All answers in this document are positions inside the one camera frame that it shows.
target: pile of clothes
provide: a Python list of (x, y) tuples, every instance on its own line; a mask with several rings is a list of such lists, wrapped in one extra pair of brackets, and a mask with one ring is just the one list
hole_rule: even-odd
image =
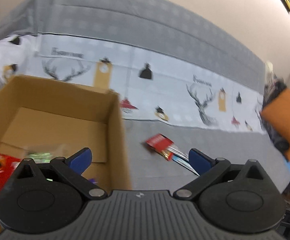
[[(287, 88), (286, 84), (283, 80), (274, 78), (272, 82), (265, 86), (264, 90), (264, 101), (263, 101), (263, 108), (271, 103), (277, 96), (283, 92)], [(269, 122), (262, 118), (262, 123), (266, 128), (269, 138), (271, 139), (272, 143), (279, 150), (282, 154), (289, 149), (288, 141), (283, 138), (272, 126)], [(283, 192), (285, 195), (290, 193), (290, 183), (286, 187)]]

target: cardboard box flap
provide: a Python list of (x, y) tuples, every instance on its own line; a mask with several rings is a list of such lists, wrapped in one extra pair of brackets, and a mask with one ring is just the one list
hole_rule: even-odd
[(104, 163), (107, 161), (106, 130), (104, 123), (21, 107), (1, 142), (21, 149), (65, 144), (69, 155), (88, 147), (92, 150), (93, 162)]
[(89, 121), (106, 123), (112, 104), (118, 97), (111, 90), (99, 93), (52, 79), (22, 75), (13, 79), (18, 86), (21, 106)]

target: clock face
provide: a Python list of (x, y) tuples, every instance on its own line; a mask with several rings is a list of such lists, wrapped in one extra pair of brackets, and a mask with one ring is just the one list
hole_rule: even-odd
[(107, 73), (107, 72), (108, 72), (108, 66), (107, 66), (107, 64), (102, 64), (102, 65), (100, 66), (100, 71), (101, 71), (102, 73)]

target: open cardboard box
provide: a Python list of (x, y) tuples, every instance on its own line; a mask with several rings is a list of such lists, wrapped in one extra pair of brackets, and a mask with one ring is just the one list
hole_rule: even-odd
[(83, 176), (106, 191), (131, 189), (122, 125), (112, 91), (30, 76), (0, 90), (1, 154), (23, 158), (28, 147), (60, 144), (70, 156), (89, 147), (93, 163)]

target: orange pillow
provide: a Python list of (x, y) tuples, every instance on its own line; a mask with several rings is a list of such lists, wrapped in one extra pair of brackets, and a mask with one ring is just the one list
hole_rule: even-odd
[[(260, 115), (283, 136), (290, 145), (290, 89), (286, 88), (268, 104)], [(290, 161), (290, 148), (284, 153)]]

